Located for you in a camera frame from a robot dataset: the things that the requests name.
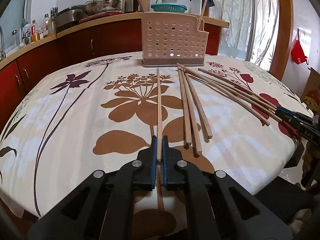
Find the red kitchen cabinets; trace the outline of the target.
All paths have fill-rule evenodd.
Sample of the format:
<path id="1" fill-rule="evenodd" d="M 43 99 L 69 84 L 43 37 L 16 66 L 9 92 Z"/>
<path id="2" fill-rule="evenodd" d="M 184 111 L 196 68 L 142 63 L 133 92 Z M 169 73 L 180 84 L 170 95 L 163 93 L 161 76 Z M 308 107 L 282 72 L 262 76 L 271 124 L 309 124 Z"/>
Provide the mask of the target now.
<path id="1" fill-rule="evenodd" d="M 140 19 L 109 22 L 82 29 L 1 62 L 1 127 L 46 75 L 106 55 L 142 50 Z"/>

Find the floral tablecloth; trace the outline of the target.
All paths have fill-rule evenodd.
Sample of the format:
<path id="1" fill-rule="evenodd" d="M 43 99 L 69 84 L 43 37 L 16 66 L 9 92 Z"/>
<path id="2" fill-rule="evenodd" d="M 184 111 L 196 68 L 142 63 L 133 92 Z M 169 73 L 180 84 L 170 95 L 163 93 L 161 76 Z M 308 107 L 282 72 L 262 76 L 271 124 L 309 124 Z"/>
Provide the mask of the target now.
<path id="1" fill-rule="evenodd" d="M 203 152 L 184 145 L 175 68 L 142 66 L 140 53 L 76 64 L 40 81 L 1 129 L 1 196 L 10 221 L 1 239 L 29 228 L 96 169 L 114 171 L 149 146 L 161 87 L 163 133 L 183 157 L 207 172 L 225 170 L 252 194 L 291 159 L 300 137 L 288 124 L 266 126 L 216 89 L 192 79 L 213 133 L 198 122 Z"/>

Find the red hanging bag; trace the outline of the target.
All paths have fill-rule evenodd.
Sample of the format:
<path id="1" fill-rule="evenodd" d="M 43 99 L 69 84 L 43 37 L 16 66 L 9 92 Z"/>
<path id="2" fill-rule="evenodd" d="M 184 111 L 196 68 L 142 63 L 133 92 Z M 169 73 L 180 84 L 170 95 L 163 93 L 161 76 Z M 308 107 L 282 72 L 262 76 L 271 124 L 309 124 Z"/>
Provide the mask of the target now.
<path id="1" fill-rule="evenodd" d="M 291 59 L 295 64 L 309 64 L 308 57 L 304 54 L 303 48 L 300 44 L 300 34 L 299 30 L 297 30 L 296 38 L 293 42 L 293 46 L 291 49 Z"/>

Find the pink perforated utensil holder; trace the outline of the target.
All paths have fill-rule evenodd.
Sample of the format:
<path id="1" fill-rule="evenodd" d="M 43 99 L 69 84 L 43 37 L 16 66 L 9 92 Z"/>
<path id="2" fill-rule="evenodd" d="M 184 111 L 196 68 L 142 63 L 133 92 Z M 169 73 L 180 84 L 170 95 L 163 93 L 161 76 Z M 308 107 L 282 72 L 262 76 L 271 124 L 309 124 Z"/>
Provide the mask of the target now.
<path id="1" fill-rule="evenodd" d="M 204 65 L 209 33 L 203 20 L 182 13 L 144 12 L 141 22 L 144 67 Z"/>

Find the white plastic container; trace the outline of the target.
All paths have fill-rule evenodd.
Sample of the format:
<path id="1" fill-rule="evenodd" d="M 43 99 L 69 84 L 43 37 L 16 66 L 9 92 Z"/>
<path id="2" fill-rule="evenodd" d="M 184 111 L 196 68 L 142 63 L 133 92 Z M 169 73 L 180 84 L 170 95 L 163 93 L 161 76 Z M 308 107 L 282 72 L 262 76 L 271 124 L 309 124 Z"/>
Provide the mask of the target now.
<path id="1" fill-rule="evenodd" d="M 200 15 L 202 11 L 202 0 L 190 0 L 190 13 Z"/>

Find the teal plastic basket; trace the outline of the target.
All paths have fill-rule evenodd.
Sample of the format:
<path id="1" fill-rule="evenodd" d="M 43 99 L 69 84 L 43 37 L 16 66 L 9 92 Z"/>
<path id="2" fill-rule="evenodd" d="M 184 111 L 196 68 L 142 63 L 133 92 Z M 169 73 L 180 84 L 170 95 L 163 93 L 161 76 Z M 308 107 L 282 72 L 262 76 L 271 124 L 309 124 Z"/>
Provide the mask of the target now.
<path id="1" fill-rule="evenodd" d="M 153 3 L 151 8 L 155 12 L 177 12 L 185 13 L 187 7 L 178 3 Z"/>

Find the green mug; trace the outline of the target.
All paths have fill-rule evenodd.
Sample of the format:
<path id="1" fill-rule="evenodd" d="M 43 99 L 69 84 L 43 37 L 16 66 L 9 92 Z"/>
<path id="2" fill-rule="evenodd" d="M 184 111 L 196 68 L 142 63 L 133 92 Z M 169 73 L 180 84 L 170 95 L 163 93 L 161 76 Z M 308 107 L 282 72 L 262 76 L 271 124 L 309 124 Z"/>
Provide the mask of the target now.
<path id="1" fill-rule="evenodd" d="M 155 3 L 177 3 L 177 0 L 156 0 Z"/>

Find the beige countertop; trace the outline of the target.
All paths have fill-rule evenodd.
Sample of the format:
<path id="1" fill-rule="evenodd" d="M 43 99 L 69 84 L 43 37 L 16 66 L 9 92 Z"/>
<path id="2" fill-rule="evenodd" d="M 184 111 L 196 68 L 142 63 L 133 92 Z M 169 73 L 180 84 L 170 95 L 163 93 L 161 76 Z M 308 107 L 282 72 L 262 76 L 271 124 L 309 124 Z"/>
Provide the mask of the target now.
<path id="1" fill-rule="evenodd" d="M 130 20 L 137 20 L 141 19 L 142 16 L 145 14 L 145 12 L 133 12 L 133 13 L 127 13 L 127 14 L 119 14 L 119 15 L 113 15 L 113 16 L 107 16 L 103 18 L 99 18 L 96 20 L 91 20 L 79 25 L 76 25 L 74 27 L 68 28 L 64 31 L 59 32 L 56 35 L 49 36 L 47 38 L 44 38 L 42 40 L 36 41 L 31 43 L 30 45 L 27 45 L 26 47 L 23 47 L 19 49 L 18 51 L 12 53 L 11 55 L 7 56 L 5 59 L 1 61 L 1 69 L 5 68 L 8 64 L 10 64 L 12 61 L 17 59 L 18 57 L 22 56 L 23 54 L 43 45 L 48 42 L 51 42 L 53 40 L 56 40 L 57 38 L 61 38 L 63 36 L 69 35 L 71 33 L 91 28 L 97 25 L 102 24 L 109 24 L 112 22 L 122 22 L 122 21 L 130 21 Z"/>

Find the chrome faucet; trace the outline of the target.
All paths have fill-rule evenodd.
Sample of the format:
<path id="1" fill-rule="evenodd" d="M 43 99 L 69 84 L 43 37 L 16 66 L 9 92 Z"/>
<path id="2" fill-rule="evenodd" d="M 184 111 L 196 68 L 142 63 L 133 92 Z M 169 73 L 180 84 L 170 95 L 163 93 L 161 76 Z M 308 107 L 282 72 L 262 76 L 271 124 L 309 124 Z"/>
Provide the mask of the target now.
<path id="1" fill-rule="evenodd" d="M 1 26 L 0 26 L 0 40 L 1 40 L 0 59 L 3 60 L 6 58 L 6 54 L 4 49 L 4 34 Z"/>

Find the black electric kettle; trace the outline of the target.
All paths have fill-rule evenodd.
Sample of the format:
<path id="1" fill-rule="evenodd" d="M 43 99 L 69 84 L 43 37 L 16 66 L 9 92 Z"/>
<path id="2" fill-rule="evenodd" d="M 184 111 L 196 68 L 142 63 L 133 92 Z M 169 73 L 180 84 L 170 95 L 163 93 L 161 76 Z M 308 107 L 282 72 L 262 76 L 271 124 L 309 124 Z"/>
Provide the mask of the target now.
<path id="1" fill-rule="evenodd" d="M 132 13 L 139 11 L 138 0 L 124 0 L 124 13 Z"/>

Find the red label oil bottle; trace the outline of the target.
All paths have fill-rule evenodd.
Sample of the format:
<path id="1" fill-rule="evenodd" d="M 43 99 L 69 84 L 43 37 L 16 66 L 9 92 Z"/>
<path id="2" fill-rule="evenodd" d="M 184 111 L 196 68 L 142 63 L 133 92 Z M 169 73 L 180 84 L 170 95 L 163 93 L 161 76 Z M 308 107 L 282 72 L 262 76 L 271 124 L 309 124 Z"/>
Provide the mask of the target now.
<path id="1" fill-rule="evenodd" d="M 36 23 L 36 20 L 33 20 L 30 26 L 30 41 L 31 43 L 33 43 L 39 40 L 40 40 L 39 28 Z"/>

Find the yellow oil bottle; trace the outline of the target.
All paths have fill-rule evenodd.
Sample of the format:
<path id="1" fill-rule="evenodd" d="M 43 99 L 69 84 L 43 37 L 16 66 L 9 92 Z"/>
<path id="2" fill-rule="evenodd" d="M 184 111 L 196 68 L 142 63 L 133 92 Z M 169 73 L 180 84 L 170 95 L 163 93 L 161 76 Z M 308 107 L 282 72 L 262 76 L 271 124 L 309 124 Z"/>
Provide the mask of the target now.
<path id="1" fill-rule="evenodd" d="M 43 37 L 46 38 L 50 35 L 50 18 L 48 14 L 44 15 L 44 20 L 43 20 Z"/>

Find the red induction cooker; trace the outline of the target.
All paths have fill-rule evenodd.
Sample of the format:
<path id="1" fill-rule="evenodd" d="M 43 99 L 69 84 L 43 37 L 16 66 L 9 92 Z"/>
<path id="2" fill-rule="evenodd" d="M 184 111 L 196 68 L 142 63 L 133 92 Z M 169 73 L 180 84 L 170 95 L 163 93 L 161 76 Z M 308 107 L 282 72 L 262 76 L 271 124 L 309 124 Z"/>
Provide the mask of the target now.
<path id="1" fill-rule="evenodd" d="M 87 16 L 87 17 L 79 20 L 79 24 L 86 23 L 86 22 L 89 22 L 89 21 L 92 21 L 92 20 L 97 20 L 97 19 L 104 18 L 104 17 L 108 17 L 108 16 L 115 16 L 115 15 L 121 15 L 121 14 L 123 14 L 122 11 L 100 12 L 98 14 Z"/>

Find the silver rice cooker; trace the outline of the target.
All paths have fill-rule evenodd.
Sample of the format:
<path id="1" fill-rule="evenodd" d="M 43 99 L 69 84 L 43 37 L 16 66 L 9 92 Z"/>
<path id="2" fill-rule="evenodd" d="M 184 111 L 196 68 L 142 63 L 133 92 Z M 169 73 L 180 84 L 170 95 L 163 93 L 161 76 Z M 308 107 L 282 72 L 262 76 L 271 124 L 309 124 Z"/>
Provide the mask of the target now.
<path id="1" fill-rule="evenodd" d="M 73 5 L 59 11 L 55 18 L 56 32 L 59 33 L 78 25 L 81 19 L 87 17 L 87 14 L 82 9 L 83 6 L 83 4 Z"/>

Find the steel wok with lid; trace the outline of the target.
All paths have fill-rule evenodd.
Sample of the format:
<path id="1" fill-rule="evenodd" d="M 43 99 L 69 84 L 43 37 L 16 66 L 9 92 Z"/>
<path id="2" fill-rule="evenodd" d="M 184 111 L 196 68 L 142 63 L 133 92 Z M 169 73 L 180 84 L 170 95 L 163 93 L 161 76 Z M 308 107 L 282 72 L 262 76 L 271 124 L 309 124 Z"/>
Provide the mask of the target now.
<path id="1" fill-rule="evenodd" d="M 108 11 L 119 11 L 121 0 L 91 0 L 86 2 L 81 9 L 88 16 Z"/>

